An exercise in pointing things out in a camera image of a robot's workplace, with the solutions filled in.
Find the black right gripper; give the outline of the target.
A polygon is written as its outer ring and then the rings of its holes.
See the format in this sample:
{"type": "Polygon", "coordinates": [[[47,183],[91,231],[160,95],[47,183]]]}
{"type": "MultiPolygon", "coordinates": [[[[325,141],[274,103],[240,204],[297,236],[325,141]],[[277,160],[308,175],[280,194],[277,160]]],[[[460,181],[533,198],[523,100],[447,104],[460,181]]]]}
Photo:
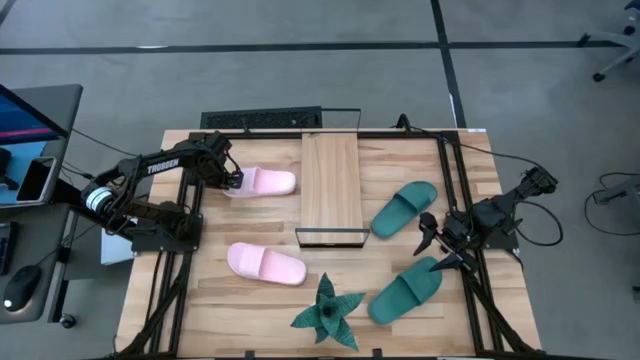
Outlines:
{"type": "Polygon", "coordinates": [[[413,252],[414,256],[430,247],[435,237],[447,254],[430,268],[430,272],[464,269],[473,274],[478,270],[479,262],[475,252],[479,249],[479,237],[468,215],[449,213],[442,231],[438,233],[436,218],[431,213],[424,212],[419,216],[419,230],[422,232],[422,240],[413,252]]]}

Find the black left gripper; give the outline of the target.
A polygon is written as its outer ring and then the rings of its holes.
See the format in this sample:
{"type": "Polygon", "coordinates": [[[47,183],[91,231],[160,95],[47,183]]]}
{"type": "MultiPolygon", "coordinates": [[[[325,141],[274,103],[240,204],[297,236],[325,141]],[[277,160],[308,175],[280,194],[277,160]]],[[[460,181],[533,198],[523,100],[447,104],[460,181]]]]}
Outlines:
{"type": "Polygon", "coordinates": [[[224,190],[239,189],[241,187],[244,173],[241,170],[229,171],[226,168],[230,148],[231,144],[226,142],[207,149],[213,162],[212,174],[205,179],[205,183],[208,186],[223,188],[224,190]]]}

